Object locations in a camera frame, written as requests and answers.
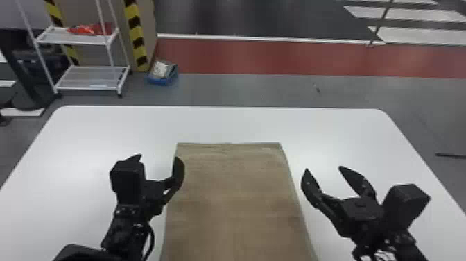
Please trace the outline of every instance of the cable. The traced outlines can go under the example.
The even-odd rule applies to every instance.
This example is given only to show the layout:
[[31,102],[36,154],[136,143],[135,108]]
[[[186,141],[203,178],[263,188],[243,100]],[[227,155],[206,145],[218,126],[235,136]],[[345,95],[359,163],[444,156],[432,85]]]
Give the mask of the cable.
[[147,259],[149,258],[149,255],[152,253],[152,250],[154,250],[154,244],[155,244],[154,230],[152,229],[152,227],[149,224],[147,224],[146,227],[147,227],[147,230],[149,232],[149,249],[144,254],[144,257],[142,258],[142,261],[147,261]]

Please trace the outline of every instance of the white table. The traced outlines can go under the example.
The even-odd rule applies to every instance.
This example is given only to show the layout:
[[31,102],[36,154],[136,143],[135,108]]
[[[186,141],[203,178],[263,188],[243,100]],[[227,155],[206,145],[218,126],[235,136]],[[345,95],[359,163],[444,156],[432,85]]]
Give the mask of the white table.
[[[355,193],[338,165],[365,175],[380,201],[391,185],[416,183],[432,197],[411,227],[419,248],[431,261],[466,257],[466,216],[380,110],[67,106],[0,190],[0,260],[49,261],[68,243],[98,248],[116,203],[110,168],[142,153],[147,177],[165,178],[177,142],[280,142],[296,187],[308,167],[325,192],[341,198]],[[352,260],[353,243],[297,194],[319,260]],[[164,219],[151,223],[152,261]]]

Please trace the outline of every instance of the gray floor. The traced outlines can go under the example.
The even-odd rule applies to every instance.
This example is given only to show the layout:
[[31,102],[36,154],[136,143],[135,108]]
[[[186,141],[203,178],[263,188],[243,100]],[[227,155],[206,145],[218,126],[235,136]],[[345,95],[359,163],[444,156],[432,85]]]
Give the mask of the gray floor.
[[156,87],[145,84],[144,75],[135,74],[126,83],[123,99],[114,93],[65,94],[43,118],[15,119],[0,128],[0,184],[51,113],[67,104],[380,108],[466,210],[466,160],[434,155],[466,153],[465,83],[432,78],[183,74],[172,87]]

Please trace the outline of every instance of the white wire shelf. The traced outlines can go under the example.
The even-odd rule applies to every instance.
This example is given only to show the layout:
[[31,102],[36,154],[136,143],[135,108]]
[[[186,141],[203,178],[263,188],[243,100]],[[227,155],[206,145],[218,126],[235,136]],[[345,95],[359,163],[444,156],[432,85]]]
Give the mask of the white wire shelf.
[[79,44],[79,45],[110,45],[117,35],[119,29],[115,28],[111,35],[76,35],[67,32],[66,28],[49,26],[36,37],[36,42],[40,44]]
[[111,66],[70,66],[57,82],[59,90],[116,90],[121,88],[130,67]]

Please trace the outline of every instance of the black equipment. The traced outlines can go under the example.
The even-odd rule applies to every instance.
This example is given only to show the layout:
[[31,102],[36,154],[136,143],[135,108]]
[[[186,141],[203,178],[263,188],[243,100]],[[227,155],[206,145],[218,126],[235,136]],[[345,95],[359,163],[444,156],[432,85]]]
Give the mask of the black equipment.
[[[141,155],[118,161],[110,172],[117,205],[102,250],[74,244],[67,245],[54,261],[145,261],[154,247],[154,232],[149,221],[162,213],[163,207],[181,188],[184,163],[175,157],[170,178],[146,180]],[[143,255],[147,237],[150,246]]]
[[330,219],[338,234],[356,244],[353,258],[376,261],[392,255],[398,261],[427,261],[408,228],[421,215],[430,196],[414,184],[396,185],[379,205],[374,188],[363,175],[343,166],[338,169],[359,197],[337,199],[323,193],[308,169],[301,189],[311,205]]

